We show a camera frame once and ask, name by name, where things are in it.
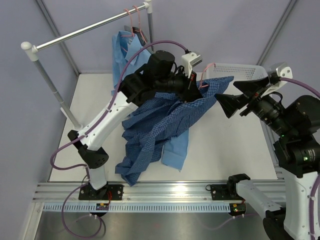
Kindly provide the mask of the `blue checkered shirt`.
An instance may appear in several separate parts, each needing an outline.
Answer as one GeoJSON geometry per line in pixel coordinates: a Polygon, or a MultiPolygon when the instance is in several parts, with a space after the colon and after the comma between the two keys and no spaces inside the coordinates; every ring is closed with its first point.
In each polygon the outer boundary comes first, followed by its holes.
{"type": "Polygon", "coordinates": [[[215,94],[222,94],[234,80],[233,76],[209,78],[200,89],[202,98],[183,103],[171,93],[157,93],[146,101],[131,117],[122,122],[125,157],[116,165],[130,186],[140,174],[157,161],[182,170],[187,157],[189,128],[194,125],[215,103],[215,94]]]}

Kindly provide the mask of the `light blue shirt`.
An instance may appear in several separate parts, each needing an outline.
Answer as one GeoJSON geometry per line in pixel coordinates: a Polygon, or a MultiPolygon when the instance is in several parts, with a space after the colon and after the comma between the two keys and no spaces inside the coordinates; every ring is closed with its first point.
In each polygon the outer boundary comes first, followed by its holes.
{"type": "MultiPolygon", "coordinates": [[[[112,36],[112,75],[114,86],[118,84],[120,75],[128,60],[142,47],[143,45],[137,33],[132,34],[128,31],[121,30],[112,36]]],[[[126,77],[134,73],[139,67],[148,62],[150,56],[151,53],[145,49],[132,60],[123,76],[126,77]]],[[[181,171],[187,157],[188,144],[188,130],[178,136],[171,137],[170,140],[160,148],[160,154],[162,155],[161,163],[181,171]]]]}

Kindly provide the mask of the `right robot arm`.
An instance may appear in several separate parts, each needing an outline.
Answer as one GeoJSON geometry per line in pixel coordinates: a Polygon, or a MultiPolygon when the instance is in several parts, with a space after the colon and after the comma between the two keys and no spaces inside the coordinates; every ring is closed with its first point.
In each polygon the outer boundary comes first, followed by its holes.
{"type": "Polygon", "coordinates": [[[255,114],[278,135],[274,152],[285,183],[285,206],[274,203],[244,173],[226,182],[230,198],[241,198],[261,217],[271,240],[317,240],[320,237],[318,189],[320,145],[314,134],[320,128],[320,94],[310,89],[284,107],[274,100],[283,77],[236,81],[240,95],[216,94],[225,115],[255,114]]]}

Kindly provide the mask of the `pink hanger of checkered shirt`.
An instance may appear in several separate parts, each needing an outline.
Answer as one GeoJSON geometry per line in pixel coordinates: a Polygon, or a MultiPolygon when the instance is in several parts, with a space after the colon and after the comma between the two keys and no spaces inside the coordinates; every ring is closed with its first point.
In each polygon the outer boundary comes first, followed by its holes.
{"type": "Polygon", "coordinates": [[[204,80],[205,80],[205,77],[207,76],[207,72],[208,72],[208,70],[209,70],[210,68],[216,68],[216,63],[215,63],[215,62],[209,63],[209,64],[204,68],[204,70],[202,71],[201,76],[200,76],[199,86],[198,86],[198,89],[199,89],[199,90],[208,86],[207,84],[204,83],[204,80]]]}

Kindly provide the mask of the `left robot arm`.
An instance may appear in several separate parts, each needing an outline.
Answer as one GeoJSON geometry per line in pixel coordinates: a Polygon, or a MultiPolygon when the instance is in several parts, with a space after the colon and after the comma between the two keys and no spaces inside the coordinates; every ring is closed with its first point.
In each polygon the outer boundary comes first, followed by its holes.
{"type": "Polygon", "coordinates": [[[80,188],[80,200],[109,200],[112,196],[113,187],[108,186],[104,167],[109,155],[102,144],[126,117],[156,93],[175,94],[183,102],[202,98],[196,84],[197,74],[193,71],[193,67],[202,62],[201,55],[187,51],[181,60],[182,65],[176,66],[173,54],[156,51],[134,73],[120,78],[112,99],[88,126],[68,133],[87,165],[88,184],[80,188]]]}

